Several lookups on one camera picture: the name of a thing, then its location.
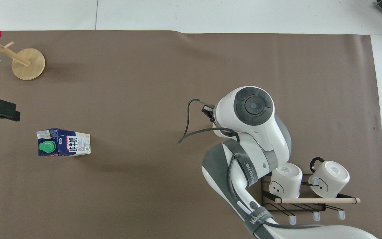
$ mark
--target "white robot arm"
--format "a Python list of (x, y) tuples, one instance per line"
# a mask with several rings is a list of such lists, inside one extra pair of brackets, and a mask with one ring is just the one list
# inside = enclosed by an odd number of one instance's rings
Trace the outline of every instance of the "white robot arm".
[(275, 115), (275, 105), (266, 91), (255, 86), (240, 87), (216, 106), (206, 105), (205, 109), (216, 126), (211, 130), (229, 139), (207, 150), (202, 163), (203, 175), (256, 238), (375, 238), (348, 226), (278, 225), (247, 192), (248, 186), (287, 162), (291, 154), (291, 137)]

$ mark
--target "velcro strap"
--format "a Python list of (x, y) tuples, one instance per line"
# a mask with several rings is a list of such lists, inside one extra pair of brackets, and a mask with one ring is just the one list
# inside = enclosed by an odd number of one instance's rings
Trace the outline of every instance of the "velcro strap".
[(266, 219), (271, 217), (273, 218), (266, 208), (259, 207), (244, 220), (244, 226), (253, 235), (257, 228), (260, 227)]
[(240, 165), (241, 169), (246, 175), (247, 186), (255, 184), (259, 179), (257, 177), (256, 169), (254, 168), (253, 162), (251, 162), (250, 157), (248, 156), (244, 148), (241, 147), (240, 143), (238, 143), (234, 139), (228, 139), (222, 144), (224, 144), (237, 159), (238, 164)]

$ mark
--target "white floor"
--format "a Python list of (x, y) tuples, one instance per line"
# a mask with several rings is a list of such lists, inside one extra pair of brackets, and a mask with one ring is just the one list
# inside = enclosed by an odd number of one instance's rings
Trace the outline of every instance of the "white floor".
[(375, 0), (0, 0), (0, 30), (175, 30), (372, 35), (382, 121), (382, 13)]

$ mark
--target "mug rack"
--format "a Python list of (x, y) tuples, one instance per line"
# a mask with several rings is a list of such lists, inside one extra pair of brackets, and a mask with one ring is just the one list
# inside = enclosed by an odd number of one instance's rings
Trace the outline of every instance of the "mug rack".
[[(303, 174), (303, 178), (309, 178), (312, 174)], [(277, 195), (270, 193), (268, 190), (268, 185), (270, 181), (265, 180), (266, 177), (270, 177), (271, 174), (266, 175), (262, 178), (261, 191), (262, 197), (261, 202), (262, 206), (265, 207), (270, 212), (282, 212), (288, 216), (289, 223), (291, 225), (296, 224), (296, 215), (293, 212), (296, 211), (306, 211), (313, 214), (314, 221), (320, 220), (320, 212), (327, 209), (335, 210), (338, 212), (338, 218), (344, 220), (346, 218), (346, 213), (344, 209), (328, 205), (330, 203), (351, 203), (357, 204), (360, 203), (360, 199), (345, 195), (338, 194), (336, 198), (317, 198), (317, 197), (308, 197), (308, 198), (281, 198)], [(312, 186), (308, 182), (302, 182), (302, 186)]]

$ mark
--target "mug with smiley face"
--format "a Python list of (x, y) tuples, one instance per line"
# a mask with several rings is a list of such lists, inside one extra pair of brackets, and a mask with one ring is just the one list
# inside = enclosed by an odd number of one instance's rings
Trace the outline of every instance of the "mug with smiley face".
[(299, 167), (286, 162), (272, 171), (269, 192), (282, 198), (298, 198), (302, 177)]
[[(314, 164), (320, 161), (321, 165), (315, 169)], [(337, 194), (349, 182), (350, 175), (341, 164), (334, 161), (325, 161), (316, 157), (310, 162), (310, 170), (313, 174), (309, 177), (310, 187), (317, 195), (323, 198), (335, 198)]]

